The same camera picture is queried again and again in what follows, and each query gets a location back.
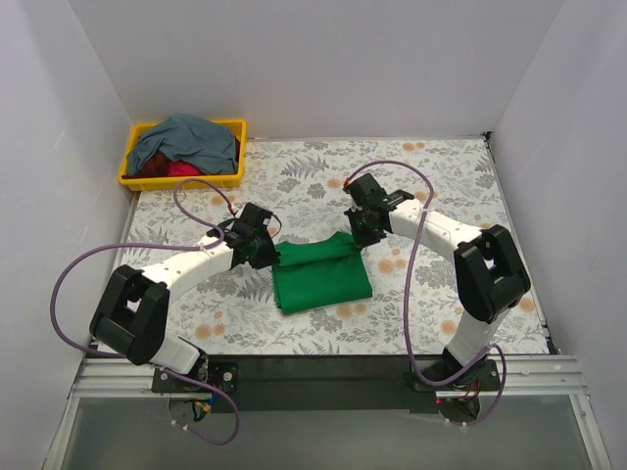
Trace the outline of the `dark red t-shirt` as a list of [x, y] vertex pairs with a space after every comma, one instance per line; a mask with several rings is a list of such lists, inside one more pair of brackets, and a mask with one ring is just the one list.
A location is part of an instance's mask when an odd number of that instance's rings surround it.
[[[239, 152], [241, 148], [240, 141], [235, 138], [234, 139], [234, 157], [235, 160], [233, 163], [228, 164], [226, 169], [219, 169], [217, 163], [203, 163], [203, 166], [206, 166], [210, 169], [209, 172], [204, 171], [201, 167], [198, 167], [204, 172], [204, 175], [228, 175], [235, 174], [238, 169], [239, 164]], [[156, 178], [156, 177], [168, 177], [168, 165], [170, 162], [176, 162], [168, 159], [166, 155], [158, 151], [153, 157], [151, 157], [135, 174], [125, 174], [122, 176], [123, 179], [142, 179], [142, 178]]]

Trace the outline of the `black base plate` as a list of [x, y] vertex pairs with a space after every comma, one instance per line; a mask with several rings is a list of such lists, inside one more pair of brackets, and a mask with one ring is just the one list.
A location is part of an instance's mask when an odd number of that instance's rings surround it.
[[[419, 364], [422, 374], [432, 382], [448, 380], [453, 370], [443, 359]], [[456, 391], [467, 392], [479, 388], [480, 392], [495, 392], [501, 385], [497, 363], [492, 359], [485, 359], [475, 364], [469, 371], [457, 378], [454, 382], [439, 387], [433, 387], [420, 381], [410, 369], [403, 376], [405, 382], [417, 392]]]
[[[205, 360], [192, 368], [188, 378], [209, 384], [227, 394], [237, 390], [239, 365], [232, 361]], [[154, 373], [151, 391], [157, 394], [207, 393], [208, 390], [157, 370]]]

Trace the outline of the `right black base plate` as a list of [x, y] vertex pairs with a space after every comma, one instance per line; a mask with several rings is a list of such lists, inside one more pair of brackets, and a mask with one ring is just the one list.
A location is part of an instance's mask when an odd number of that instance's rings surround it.
[[[419, 364], [422, 374], [432, 382], [448, 380], [453, 370], [443, 359]], [[433, 387], [420, 381], [410, 369], [403, 376], [405, 382], [417, 392], [456, 391], [467, 392], [479, 388], [480, 392], [495, 392], [501, 385], [497, 363], [492, 359], [485, 359], [475, 364], [469, 371], [457, 378], [454, 382], [439, 387]]]

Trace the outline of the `aluminium frame rail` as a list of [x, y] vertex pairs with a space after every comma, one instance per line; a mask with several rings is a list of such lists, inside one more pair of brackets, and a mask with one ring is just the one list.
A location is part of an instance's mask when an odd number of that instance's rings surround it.
[[193, 433], [184, 394], [121, 360], [81, 365], [48, 469], [608, 469], [577, 360], [514, 355], [477, 396], [405, 378], [401, 355], [246, 356], [232, 414]]

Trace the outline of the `magenta t-shirt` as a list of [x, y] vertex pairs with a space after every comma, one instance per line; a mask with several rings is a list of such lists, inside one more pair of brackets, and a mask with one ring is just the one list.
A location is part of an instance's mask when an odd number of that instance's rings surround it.
[[193, 164], [176, 161], [168, 165], [168, 177], [195, 177], [203, 176], [204, 172]]

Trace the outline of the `yellow plastic bin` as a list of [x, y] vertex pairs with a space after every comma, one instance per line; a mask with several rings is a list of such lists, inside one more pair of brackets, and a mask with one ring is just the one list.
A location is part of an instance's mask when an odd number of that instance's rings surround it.
[[147, 121], [136, 123], [130, 129], [125, 153], [118, 171], [118, 183], [133, 192], [173, 190], [179, 183], [183, 183], [184, 187], [191, 189], [203, 188], [205, 182], [209, 182], [219, 189], [239, 187], [245, 175], [248, 122], [243, 118], [214, 119], [214, 122], [229, 128], [239, 142], [238, 167], [234, 174], [128, 179], [126, 154], [135, 146], [142, 133], [158, 124], [156, 121]]

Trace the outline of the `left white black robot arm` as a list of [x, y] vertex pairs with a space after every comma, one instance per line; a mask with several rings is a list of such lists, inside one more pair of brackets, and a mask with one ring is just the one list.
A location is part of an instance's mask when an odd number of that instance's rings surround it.
[[189, 392], [209, 378], [202, 350], [168, 330], [169, 307], [210, 277], [249, 264], [263, 269], [279, 262], [268, 226], [271, 211], [252, 203], [207, 232], [195, 247], [134, 268], [114, 270], [89, 325], [92, 337], [135, 365], [151, 364], [174, 371]]

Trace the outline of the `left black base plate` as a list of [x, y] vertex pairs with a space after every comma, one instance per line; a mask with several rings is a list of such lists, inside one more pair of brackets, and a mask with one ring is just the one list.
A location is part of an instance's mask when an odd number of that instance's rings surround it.
[[[227, 394], [237, 390], [239, 365], [232, 361], [205, 360], [192, 368], [188, 378], [209, 384]], [[154, 373], [151, 391], [157, 394], [207, 393], [208, 390], [157, 370]]]

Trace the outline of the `green t-shirt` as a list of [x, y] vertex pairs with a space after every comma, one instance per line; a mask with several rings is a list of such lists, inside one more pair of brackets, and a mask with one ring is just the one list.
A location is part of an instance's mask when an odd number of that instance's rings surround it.
[[315, 243], [282, 242], [272, 267], [274, 297], [285, 315], [372, 297], [361, 251], [353, 236], [336, 232]]

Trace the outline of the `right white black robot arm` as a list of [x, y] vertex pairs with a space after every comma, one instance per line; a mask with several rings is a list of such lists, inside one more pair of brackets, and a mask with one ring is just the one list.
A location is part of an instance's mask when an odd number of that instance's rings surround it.
[[352, 199], [345, 214], [358, 248], [393, 234], [411, 239], [416, 248], [425, 247], [454, 267], [463, 307], [457, 332], [439, 360], [424, 369], [415, 362], [410, 366], [428, 387], [469, 387], [503, 319], [531, 288], [510, 232], [501, 225], [481, 229], [455, 221], [404, 190], [388, 193], [369, 173], [346, 179], [343, 189]]

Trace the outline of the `grey-blue t-shirt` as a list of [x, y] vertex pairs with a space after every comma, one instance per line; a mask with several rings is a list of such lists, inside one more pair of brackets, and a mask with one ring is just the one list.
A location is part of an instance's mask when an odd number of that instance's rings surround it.
[[184, 162], [203, 174], [235, 174], [237, 140], [225, 125], [201, 117], [176, 115], [142, 132], [126, 156], [128, 176], [138, 176], [158, 153], [170, 163]]

